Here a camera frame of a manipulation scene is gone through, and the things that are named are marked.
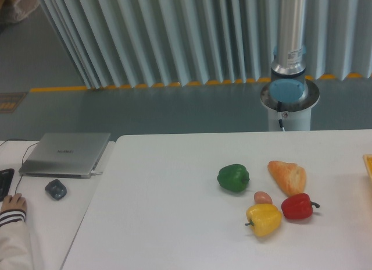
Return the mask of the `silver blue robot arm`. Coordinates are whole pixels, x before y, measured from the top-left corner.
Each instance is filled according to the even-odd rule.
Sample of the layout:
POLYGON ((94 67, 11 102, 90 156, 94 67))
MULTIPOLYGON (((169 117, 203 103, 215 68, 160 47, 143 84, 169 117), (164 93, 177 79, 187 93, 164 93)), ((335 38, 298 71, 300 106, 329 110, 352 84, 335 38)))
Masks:
POLYGON ((282 103, 294 103, 305 92, 303 54, 307 0, 278 0, 278 34, 271 72, 270 95, 282 103))

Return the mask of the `white striped sleeve forearm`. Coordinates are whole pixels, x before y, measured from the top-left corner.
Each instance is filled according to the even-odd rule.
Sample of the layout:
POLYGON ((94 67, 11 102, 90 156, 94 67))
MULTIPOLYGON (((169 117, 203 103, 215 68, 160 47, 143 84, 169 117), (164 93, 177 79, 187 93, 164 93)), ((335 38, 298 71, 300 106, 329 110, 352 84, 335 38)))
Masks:
POLYGON ((1 212, 1 269, 34 269, 25 220, 20 209, 1 212))

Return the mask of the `person's hand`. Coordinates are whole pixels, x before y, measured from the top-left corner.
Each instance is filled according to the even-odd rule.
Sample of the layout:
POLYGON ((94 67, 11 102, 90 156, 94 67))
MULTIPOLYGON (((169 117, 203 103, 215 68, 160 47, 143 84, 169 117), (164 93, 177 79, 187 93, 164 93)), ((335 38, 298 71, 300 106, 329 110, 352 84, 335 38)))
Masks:
POLYGON ((8 211, 23 211, 27 212, 27 201, 23 197, 22 193, 16 193, 14 195, 8 195, 3 199, 1 212, 8 211))

